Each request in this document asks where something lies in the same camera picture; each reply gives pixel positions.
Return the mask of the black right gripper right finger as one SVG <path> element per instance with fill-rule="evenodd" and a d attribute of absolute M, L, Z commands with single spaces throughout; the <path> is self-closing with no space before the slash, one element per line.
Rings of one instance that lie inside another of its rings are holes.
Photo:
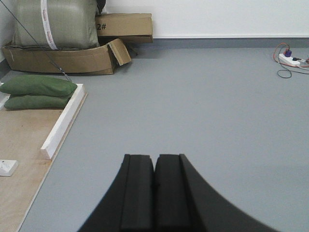
<path fill-rule="evenodd" d="M 155 167 L 157 232 L 273 232 L 219 194 L 184 154 L 161 154 Z"/>

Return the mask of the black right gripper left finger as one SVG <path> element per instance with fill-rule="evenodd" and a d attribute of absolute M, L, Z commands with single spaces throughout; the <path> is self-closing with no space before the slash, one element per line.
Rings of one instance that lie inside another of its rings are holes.
<path fill-rule="evenodd" d="M 114 181 L 79 231 L 152 231 L 153 177 L 150 156 L 126 154 Z"/>

